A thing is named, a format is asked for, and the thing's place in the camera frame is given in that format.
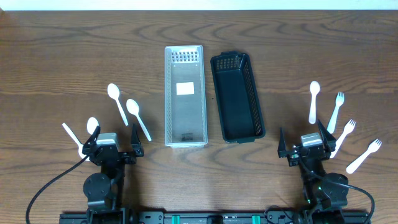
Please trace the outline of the white plastic fork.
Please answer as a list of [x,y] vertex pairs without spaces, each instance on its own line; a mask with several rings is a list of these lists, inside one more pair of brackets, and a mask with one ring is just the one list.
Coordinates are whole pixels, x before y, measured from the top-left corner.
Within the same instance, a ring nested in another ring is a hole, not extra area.
[[340,149],[343,141],[345,140],[345,138],[347,137],[348,134],[352,133],[354,128],[356,126],[356,121],[351,119],[349,120],[346,125],[344,126],[343,132],[341,134],[341,136],[336,140],[336,147],[335,150],[331,153],[330,155],[330,159],[334,158],[338,152],[338,150]]
[[377,152],[381,147],[382,141],[380,139],[375,139],[357,159],[355,159],[351,164],[346,167],[346,172],[353,174],[358,167],[365,161],[365,159],[372,153]]

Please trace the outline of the white perforated plastic tray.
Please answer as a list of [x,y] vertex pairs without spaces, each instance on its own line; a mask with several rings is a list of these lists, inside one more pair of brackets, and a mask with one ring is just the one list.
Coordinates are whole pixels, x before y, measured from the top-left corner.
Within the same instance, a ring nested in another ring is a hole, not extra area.
[[203,46],[166,46],[164,68],[165,145],[203,147],[208,143]]

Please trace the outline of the black perforated plastic tray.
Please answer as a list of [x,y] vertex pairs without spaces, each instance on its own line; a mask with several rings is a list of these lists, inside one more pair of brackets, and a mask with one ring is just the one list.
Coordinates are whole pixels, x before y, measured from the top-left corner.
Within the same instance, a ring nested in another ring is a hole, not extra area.
[[242,144],[263,138],[266,129],[249,55],[222,52],[210,65],[223,139]]

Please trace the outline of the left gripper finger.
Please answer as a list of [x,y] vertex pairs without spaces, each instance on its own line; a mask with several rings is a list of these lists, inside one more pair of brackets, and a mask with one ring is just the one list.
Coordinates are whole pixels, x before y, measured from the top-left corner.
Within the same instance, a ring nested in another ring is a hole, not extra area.
[[132,132],[131,132],[131,147],[133,150],[141,150],[141,141],[139,140],[139,136],[137,133],[137,126],[135,124],[132,125]]
[[98,136],[100,135],[101,128],[100,126],[97,126],[95,130],[93,131],[93,134],[88,138],[86,143],[84,143],[83,147],[91,147],[96,144],[96,140]]

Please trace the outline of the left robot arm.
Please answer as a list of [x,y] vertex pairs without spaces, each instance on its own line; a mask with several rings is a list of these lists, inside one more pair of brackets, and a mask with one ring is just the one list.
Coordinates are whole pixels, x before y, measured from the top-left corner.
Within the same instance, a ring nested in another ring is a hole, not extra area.
[[122,207],[125,166],[136,163],[144,156],[144,149],[132,126],[131,147],[128,152],[119,151],[119,141],[115,133],[100,133],[98,126],[84,143],[82,153],[89,157],[101,171],[90,175],[83,184],[83,192],[88,200],[87,223],[139,223],[139,216],[130,208]]

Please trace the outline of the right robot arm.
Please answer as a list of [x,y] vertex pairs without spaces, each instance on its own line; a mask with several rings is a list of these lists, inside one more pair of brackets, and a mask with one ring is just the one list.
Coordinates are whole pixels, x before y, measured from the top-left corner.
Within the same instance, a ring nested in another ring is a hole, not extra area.
[[335,151],[336,139],[318,122],[319,132],[303,140],[301,145],[288,150],[283,129],[280,129],[280,158],[286,158],[289,166],[299,166],[303,181],[303,194],[308,205],[292,215],[294,223],[343,223],[341,208],[348,204],[348,178],[342,174],[326,173],[323,161]]

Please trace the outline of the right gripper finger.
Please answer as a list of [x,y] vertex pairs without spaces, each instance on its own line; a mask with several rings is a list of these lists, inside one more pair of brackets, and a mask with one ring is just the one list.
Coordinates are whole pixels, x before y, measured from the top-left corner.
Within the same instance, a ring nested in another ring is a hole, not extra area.
[[278,152],[286,152],[286,144],[285,144],[285,138],[284,138],[284,131],[283,128],[280,128],[280,139],[279,139],[279,145],[278,145]]
[[324,146],[336,146],[335,137],[324,127],[320,120],[317,121],[319,132]]

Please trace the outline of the pale green plastic fork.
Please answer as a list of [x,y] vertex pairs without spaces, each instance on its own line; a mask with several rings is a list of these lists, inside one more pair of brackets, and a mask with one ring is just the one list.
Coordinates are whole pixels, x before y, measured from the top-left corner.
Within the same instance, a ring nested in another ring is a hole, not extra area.
[[331,134],[333,134],[335,131],[338,112],[339,112],[340,107],[343,105],[344,101],[345,101],[344,93],[338,92],[338,94],[336,96],[336,100],[335,100],[335,108],[332,112],[331,118],[330,118],[328,126],[327,126],[327,131]]

